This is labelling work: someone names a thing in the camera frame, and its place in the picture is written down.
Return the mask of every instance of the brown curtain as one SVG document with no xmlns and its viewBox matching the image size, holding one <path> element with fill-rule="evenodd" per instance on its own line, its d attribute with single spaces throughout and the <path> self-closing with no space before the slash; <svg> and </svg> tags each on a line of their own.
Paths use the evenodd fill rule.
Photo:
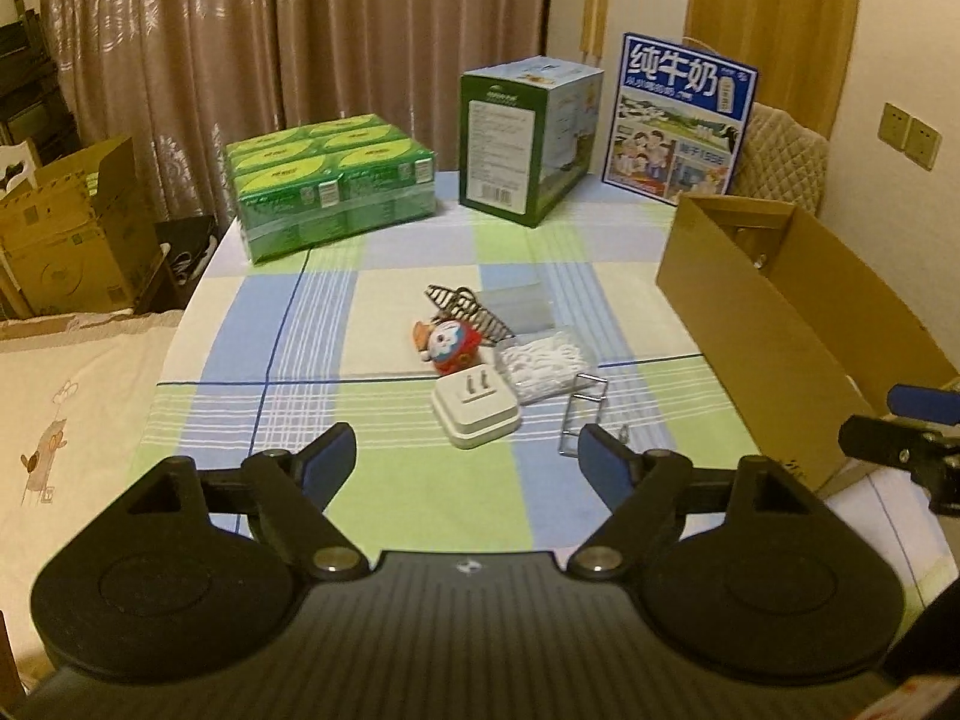
<svg viewBox="0 0 960 720">
<path fill-rule="evenodd" d="M 859 0 L 689 0 L 685 34 L 760 70 L 757 99 L 829 138 Z"/>
<path fill-rule="evenodd" d="M 544 0 L 42 0 L 85 143 L 134 138 L 157 218 L 232 218 L 223 146 L 373 112 L 450 169 L 459 76 L 534 55 Z"/>
</svg>

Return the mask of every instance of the bag of white string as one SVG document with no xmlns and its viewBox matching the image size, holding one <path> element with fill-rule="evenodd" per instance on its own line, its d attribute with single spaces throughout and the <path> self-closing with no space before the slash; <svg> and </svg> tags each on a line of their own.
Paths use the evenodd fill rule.
<svg viewBox="0 0 960 720">
<path fill-rule="evenodd" d="M 507 338 L 496 345 L 496 367 L 521 405 L 573 391 L 578 373 L 596 360 L 572 327 Z"/>
</svg>

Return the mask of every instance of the black suitcase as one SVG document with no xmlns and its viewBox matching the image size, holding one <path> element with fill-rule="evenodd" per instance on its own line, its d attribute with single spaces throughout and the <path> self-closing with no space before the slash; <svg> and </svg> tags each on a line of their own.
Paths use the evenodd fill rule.
<svg viewBox="0 0 960 720">
<path fill-rule="evenodd" d="M 18 19 L 0 26 L 0 146 L 32 139 L 43 164 L 80 149 L 77 126 L 56 84 L 40 16 L 14 0 Z"/>
</svg>

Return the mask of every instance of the black ribbed surface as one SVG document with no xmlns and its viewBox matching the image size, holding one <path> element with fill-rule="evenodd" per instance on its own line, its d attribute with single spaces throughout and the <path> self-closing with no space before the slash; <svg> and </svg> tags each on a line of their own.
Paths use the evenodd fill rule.
<svg viewBox="0 0 960 720">
<path fill-rule="evenodd" d="M 841 720 L 890 689 L 867 673 L 762 688 L 686 661 L 627 594 L 553 557 L 392 553 L 367 579 L 318 586 L 251 659 L 188 682 L 106 685 L 70 669 L 18 720 Z"/>
</svg>

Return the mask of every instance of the table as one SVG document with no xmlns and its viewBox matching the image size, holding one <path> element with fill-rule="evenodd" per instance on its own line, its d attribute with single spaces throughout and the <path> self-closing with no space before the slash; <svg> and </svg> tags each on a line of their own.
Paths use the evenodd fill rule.
<svg viewBox="0 0 960 720">
<path fill-rule="evenodd" d="M 357 433 L 357 468 L 328 515 L 372 560 L 383 549 L 553 550 L 562 562 L 607 515 L 557 452 L 565 398 L 470 451 L 431 413 L 432 372 L 410 338 L 433 307 L 428 284 L 495 289 L 539 282 L 610 380 L 601 424 L 634 450 L 668 447 L 698 466 L 755 453 L 696 344 L 654 284 L 674 209 L 587 177 L 530 230 L 456 203 L 437 179 L 438 215 L 252 266 L 234 225 L 200 281 L 157 386 L 131 478 L 186 454 L 237 466 L 267 447 L 297 450 L 336 421 Z M 886 557 L 915 614 L 956 576 L 923 493 L 895 470 L 832 507 Z M 691 517 L 688 533 L 721 515 Z M 217 524 L 246 532 L 240 517 Z"/>
</svg>

